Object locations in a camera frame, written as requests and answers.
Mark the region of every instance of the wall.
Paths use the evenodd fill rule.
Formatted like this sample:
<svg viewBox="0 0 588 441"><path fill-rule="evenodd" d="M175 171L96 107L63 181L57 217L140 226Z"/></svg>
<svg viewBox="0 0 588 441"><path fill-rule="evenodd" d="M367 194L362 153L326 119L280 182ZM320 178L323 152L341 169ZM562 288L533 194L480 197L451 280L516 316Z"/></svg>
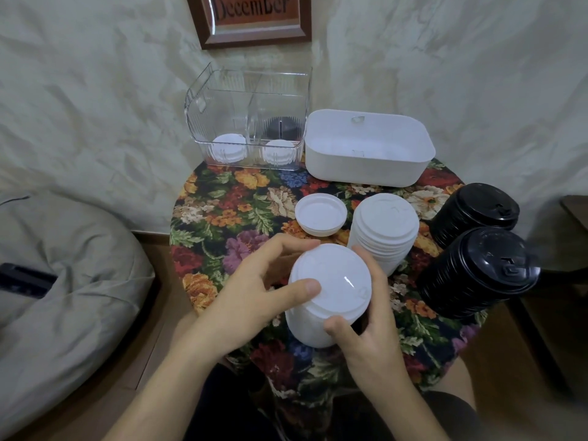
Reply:
<svg viewBox="0 0 588 441"><path fill-rule="evenodd" d="M165 232L201 160L206 64L312 63L313 108L423 121L467 182L509 192L544 259L588 263L556 204L588 193L588 0L313 0L311 44L200 51L186 0L0 0L0 188L49 186Z"/></svg>

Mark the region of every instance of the bean bag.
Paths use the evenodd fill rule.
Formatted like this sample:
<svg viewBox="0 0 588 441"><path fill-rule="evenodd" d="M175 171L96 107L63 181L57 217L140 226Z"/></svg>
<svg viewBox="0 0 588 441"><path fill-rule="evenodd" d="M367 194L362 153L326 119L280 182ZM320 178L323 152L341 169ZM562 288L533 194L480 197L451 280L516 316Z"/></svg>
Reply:
<svg viewBox="0 0 588 441"><path fill-rule="evenodd" d="M153 268L110 213L54 193L0 193L0 264L58 276L41 299L0 290L0 440L104 363L137 316Z"/></svg>

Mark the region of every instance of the picture frame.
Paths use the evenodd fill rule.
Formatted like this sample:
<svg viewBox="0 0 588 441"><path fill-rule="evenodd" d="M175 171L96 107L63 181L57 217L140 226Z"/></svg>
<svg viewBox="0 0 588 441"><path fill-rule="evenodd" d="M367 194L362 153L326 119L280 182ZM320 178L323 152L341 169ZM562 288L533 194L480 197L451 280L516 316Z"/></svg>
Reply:
<svg viewBox="0 0 588 441"><path fill-rule="evenodd" d="M312 40L311 0L187 0L202 49Z"/></svg>

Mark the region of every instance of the black cup lid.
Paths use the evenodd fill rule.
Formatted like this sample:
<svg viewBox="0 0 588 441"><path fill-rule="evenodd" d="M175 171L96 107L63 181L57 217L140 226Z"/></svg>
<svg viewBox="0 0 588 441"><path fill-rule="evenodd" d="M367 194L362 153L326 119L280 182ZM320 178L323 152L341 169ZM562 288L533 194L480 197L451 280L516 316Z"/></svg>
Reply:
<svg viewBox="0 0 588 441"><path fill-rule="evenodd" d="M468 270L497 292L521 292L539 278L537 259L525 241L500 228L478 228L468 232L462 256Z"/></svg>
<svg viewBox="0 0 588 441"><path fill-rule="evenodd" d="M520 209L515 200L500 189L479 182L456 192L460 208L486 226L508 227L518 220Z"/></svg>

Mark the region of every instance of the floral tablecloth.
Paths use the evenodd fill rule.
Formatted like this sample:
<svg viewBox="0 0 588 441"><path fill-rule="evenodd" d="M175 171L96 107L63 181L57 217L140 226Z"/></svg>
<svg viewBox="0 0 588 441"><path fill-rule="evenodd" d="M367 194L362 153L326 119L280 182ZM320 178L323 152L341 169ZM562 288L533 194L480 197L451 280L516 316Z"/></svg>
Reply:
<svg viewBox="0 0 588 441"><path fill-rule="evenodd" d="M286 172L203 163L187 179L173 209L170 244L175 270L199 313L212 303L241 260L269 237L285 232L310 238L294 215L303 196L320 192L343 200L348 221L322 240L347 245L352 213L361 200L379 192L397 194L413 205L421 223L412 250L389 279L390 306L408 373L425 390L443 376L485 319L484 313L462 322L438 316L415 288L416 277L441 251L426 220L462 185L437 160L415 185L403 189L326 182L304 168ZM302 344L288 330L284 315L276 316L228 359L237 370L253 362L267 376L279 422L291 439L324 437L335 391L353 387L339 348Z"/></svg>

